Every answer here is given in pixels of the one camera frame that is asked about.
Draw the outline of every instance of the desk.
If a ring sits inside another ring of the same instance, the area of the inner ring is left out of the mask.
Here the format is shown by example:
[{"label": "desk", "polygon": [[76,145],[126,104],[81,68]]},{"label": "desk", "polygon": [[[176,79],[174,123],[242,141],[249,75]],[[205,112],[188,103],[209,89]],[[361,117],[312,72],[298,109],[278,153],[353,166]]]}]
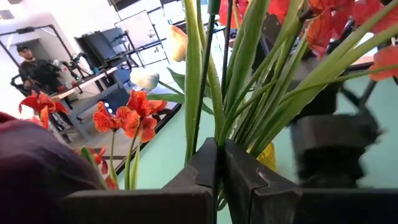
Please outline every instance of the desk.
[{"label": "desk", "polygon": [[[81,84],[79,84],[79,87],[84,88],[84,87],[94,83],[95,81],[99,80],[100,78],[103,78],[115,71],[116,71],[116,68],[113,67],[113,68],[105,70],[97,75],[88,77],[87,79],[84,79],[81,81]],[[79,120],[77,120],[77,116],[79,114],[81,114],[82,112],[84,112],[85,110],[87,110],[88,108],[91,108],[92,106],[97,104],[97,102],[99,100],[103,99],[106,95],[110,94],[111,92],[113,92],[114,90],[117,90],[120,87],[123,87],[123,85],[120,84],[120,81],[118,80],[118,78],[116,76],[114,76],[114,77],[115,77],[115,80],[117,83],[113,84],[112,86],[110,86],[109,88],[105,89],[104,91],[102,91],[101,93],[99,93],[95,96],[78,100],[77,105],[74,105],[73,109],[71,109],[69,107],[69,105],[66,104],[64,99],[67,96],[74,94],[74,92],[76,92],[76,90],[78,90],[77,86],[74,86],[71,89],[68,89],[61,93],[57,93],[55,95],[50,96],[51,99],[60,100],[60,102],[64,105],[64,107],[66,107],[70,111],[69,118],[70,118],[71,123],[73,124],[73,127],[75,127],[77,129],[77,131],[84,137],[84,139],[86,141],[90,140],[90,136],[86,131],[87,127],[89,126],[89,121],[86,123],[81,123]]]}]

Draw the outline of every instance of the artificial flower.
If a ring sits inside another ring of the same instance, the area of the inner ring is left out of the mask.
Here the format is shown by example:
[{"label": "artificial flower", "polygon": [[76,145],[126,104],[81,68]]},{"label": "artificial flower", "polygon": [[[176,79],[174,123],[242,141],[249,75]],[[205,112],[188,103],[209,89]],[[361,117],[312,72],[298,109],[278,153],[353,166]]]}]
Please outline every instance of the artificial flower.
[{"label": "artificial flower", "polygon": [[316,14],[321,14],[324,10],[341,9],[354,2],[355,0],[309,0],[308,4],[313,12]]},{"label": "artificial flower", "polygon": [[97,104],[97,111],[93,115],[95,128],[100,132],[113,131],[121,127],[121,120],[117,116],[113,116],[106,111],[104,102]]},{"label": "artificial flower", "polygon": [[182,30],[176,26],[169,26],[169,44],[171,48],[171,59],[176,62],[185,60],[185,52],[188,46],[188,37]]},{"label": "artificial flower", "polygon": [[[359,0],[355,2],[353,9],[353,17],[356,26],[364,24],[371,16],[377,13],[378,10],[384,6],[379,0]],[[377,34],[391,25],[397,24],[398,22],[398,7],[393,8],[387,13],[379,22],[371,29],[371,32]]]},{"label": "artificial flower", "polygon": [[141,142],[149,142],[155,137],[156,124],[155,118],[146,117],[142,120]]},{"label": "artificial flower", "polygon": [[106,185],[109,187],[111,190],[118,190],[119,186],[118,183],[112,180],[112,178],[108,177],[105,179]]},{"label": "artificial flower", "polygon": [[108,173],[108,163],[106,162],[106,160],[103,158],[103,155],[106,151],[105,147],[102,147],[99,150],[99,153],[95,153],[94,149],[89,149],[90,152],[92,153],[93,157],[94,157],[94,161],[97,165],[101,165],[101,173],[102,174],[107,174]]},{"label": "artificial flower", "polygon": [[28,106],[36,112],[40,112],[47,106],[50,114],[56,112],[69,113],[69,111],[60,102],[51,100],[51,98],[43,92],[37,94],[35,91],[32,91],[30,96],[19,103],[19,112],[22,111],[22,105]]},{"label": "artificial flower", "polygon": [[329,10],[317,16],[307,31],[308,46],[318,54],[319,59],[326,53],[326,48],[332,37],[332,19]]},{"label": "artificial flower", "polygon": [[354,1],[342,1],[344,4],[339,4],[335,7],[335,11],[332,15],[332,38],[339,39],[344,32],[344,28],[347,25],[349,16],[354,8]]},{"label": "artificial flower", "polygon": [[[374,64],[370,66],[369,70],[380,69],[386,66],[398,64],[398,46],[388,46],[374,55]],[[369,75],[374,81],[380,81],[389,77],[398,78],[398,68],[372,73]]]},{"label": "artificial flower", "polygon": [[287,11],[289,10],[289,0],[271,0],[269,3],[268,13],[273,14],[278,18],[278,21],[283,24]]},{"label": "artificial flower", "polygon": [[[233,0],[236,6],[237,10],[237,17],[238,17],[238,23],[239,25],[242,24],[243,21],[243,16],[244,13],[246,12],[246,8],[249,5],[248,0]],[[227,15],[228,15],[228,0],[221,0],[220,4],[220,11],[219,11],[220,18],[218,19],[218,22],[224,26],[226,26],[227,22]],[[231,28],[232,29],[237,29],[237,25],[235,23],[234,16],[232,15],[231,18]]]},{"label": "artificial flower", "polygon": [[130,119],[123,127],[123,130],[126,136],[129,138],[134,138],[135,136],[139,136],[141,134],[141,142],[149,142],[155,137],[154,128],[156,127],[156,124],[156,119],[151,118],[150,116],[142,118],[141,125],[139,124],[138,119]]},{"label": "artificial flower", "polygon": [[131,90],[127,107],[137,111],[141,118],[145,118],[166,107],[166,102],[162,100],[148,100],[147,93],[144,91]]},{"label": "artificial flower", "polygon": [[40,124],[45,129],[49,128],[49,108],[47,106],[40,111]]}]

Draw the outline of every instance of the light green surface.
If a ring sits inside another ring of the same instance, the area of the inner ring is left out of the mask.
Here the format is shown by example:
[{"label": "light green surface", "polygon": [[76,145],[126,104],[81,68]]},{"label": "light green surface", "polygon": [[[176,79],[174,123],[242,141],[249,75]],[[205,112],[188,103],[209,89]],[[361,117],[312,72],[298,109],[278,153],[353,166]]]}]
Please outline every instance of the light green surface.
[{"label": "light green surface", "polygon": [[[348,81],[346,86],[361,95],[369,81],[368,77]],[[368,105],[380,122],[380,127],[388,132],[380,137],[380,143],[372,146],[362,157],[366,176],[361,180],[367,187],[398,187],[398,86],[389,79],[378,83]],[[354,113],[355,108],[339,96],[338,113]],[[185,158],[184,107],[159,131],[156,137],[141,152],[138,175],[139,189],[163,187],[182,168]],[[214,133],[213,117],[202,113],[198,145]],[[284,129],[274,140],[278,173],[296,181],[295,164],[290,142],[290,133]],[[119,185],[123,186],[124,173],[119,175]],[[228,209],[218,214],[218,223],[231,223]]]}]

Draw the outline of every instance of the dark red fabric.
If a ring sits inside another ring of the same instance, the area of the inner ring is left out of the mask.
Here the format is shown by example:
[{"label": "dark red fabric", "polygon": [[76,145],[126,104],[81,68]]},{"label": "dark red fabric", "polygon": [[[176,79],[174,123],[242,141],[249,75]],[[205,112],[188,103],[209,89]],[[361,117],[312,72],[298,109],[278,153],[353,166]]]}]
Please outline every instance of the dark red fabric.
[{"label": "dark red fabric", "polygon": [[101,189],[96,172],[44,128],[0,112],[1,223],[54,223],[60,198]]}]

